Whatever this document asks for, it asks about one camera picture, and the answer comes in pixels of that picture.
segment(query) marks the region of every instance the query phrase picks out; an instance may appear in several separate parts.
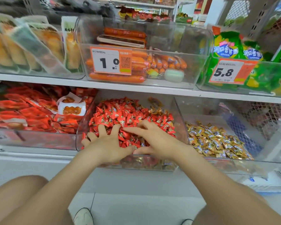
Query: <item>hand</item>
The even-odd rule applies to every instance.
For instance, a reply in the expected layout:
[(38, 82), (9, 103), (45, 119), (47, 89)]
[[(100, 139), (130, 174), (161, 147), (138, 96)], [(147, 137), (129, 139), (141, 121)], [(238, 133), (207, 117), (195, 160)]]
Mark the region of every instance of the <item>hand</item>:
[(139, 122), (137, 127), (124, 127), (124, 130), (142, 136), (150, 144), (149, 147), (140, 147), (135, 150), (133, 152), (135, 155), (150, 154), (159, 159), (174, 161), (177, 150), (186, 146), (147, 120)]
[(84, 145), (83, 153), (91, 153), (92, 157), (96, 157), (98, 160), (98, 165), (102, 163), (115, 163), (119, 162), (121, 159), (127, 155), (132, 154), (135, 150), (134, 146), (120, 147), (119, 146), (119, 129), (121, 125), (114, 125), (110, 135), (107, 135), (104, 125), (99, 125), (99, 137), (97, 137), (93, 132), (87, 134), (88, 139), (83, 139), (81, 143)]

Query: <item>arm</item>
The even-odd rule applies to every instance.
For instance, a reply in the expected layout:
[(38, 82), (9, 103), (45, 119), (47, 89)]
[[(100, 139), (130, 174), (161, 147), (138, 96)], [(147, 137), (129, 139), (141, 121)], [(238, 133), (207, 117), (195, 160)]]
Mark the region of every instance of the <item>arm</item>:
[(73, 197), (97, 166), (118, 162), (133, 152), (134, 147), (119, 147), (120, 125), (115, 125), (110, 135), (107, 135), (104, 125), (99, 125), (98, 129), (99, 138), (89, 132), (87, 136), (92, 142), (82, 140), (84, 150), (26, 204), (2, 220), (0, 225), (60, 224)]
[(281, 216), (266, 203), (216, 169), (192, 146), (169, 136), (154, 123), (143, 121), (139, 127), (124, 130), (144, 137), (150, 144), (134, 154), (151, 154), (176, 162), (198, 188), (220, 224), (281, 225)]

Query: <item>white floor tile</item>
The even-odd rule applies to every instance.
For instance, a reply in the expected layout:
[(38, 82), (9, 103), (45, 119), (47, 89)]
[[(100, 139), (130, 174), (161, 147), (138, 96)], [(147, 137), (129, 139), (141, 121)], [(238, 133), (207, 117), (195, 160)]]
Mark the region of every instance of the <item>white floor tile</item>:
[(75, 195), (69, 206), (69, 211), (71, 213), (72, 218), (74, 218), (76, 213), (81, 208), (91, 209), (94, 195), (95, 195), (94, 193), (79, 193), (79, 192)]
[(204, 205), (202, 198), (96, 193), (91, 212), (95, 225), (179, 225)]

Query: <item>white sneaker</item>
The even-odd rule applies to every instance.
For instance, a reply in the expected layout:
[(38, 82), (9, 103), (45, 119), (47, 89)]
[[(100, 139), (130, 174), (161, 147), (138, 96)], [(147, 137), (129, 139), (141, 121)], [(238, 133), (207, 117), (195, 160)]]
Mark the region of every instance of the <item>white sneaker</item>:
[(191, 220), (191, 219), (186, 219), (186, 220), (184, 220), (182, 223), (181, 223), (181, 225), (191, 225), (193, 223), (193, 220)]
[(80, 209), (73, 220), (75, 225), (94, 225), (94, 220), (88, 208)]

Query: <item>gold candy wrapper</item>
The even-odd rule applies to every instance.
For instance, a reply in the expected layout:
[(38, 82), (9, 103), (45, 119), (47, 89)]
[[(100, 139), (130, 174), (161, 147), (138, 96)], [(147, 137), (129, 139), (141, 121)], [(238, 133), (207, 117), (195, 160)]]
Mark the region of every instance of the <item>gold candy wrapper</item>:
[(185, 126), (189, 135), (189, 144), (193, 145), (202, 156), (254, 160), (245, 150), (244, 142), (237, 136), (227, 135), (222, 127), (218, 128), (211, 123), (202, 125), (201, 121), (197, 121), (197, 126), (185, 122)]

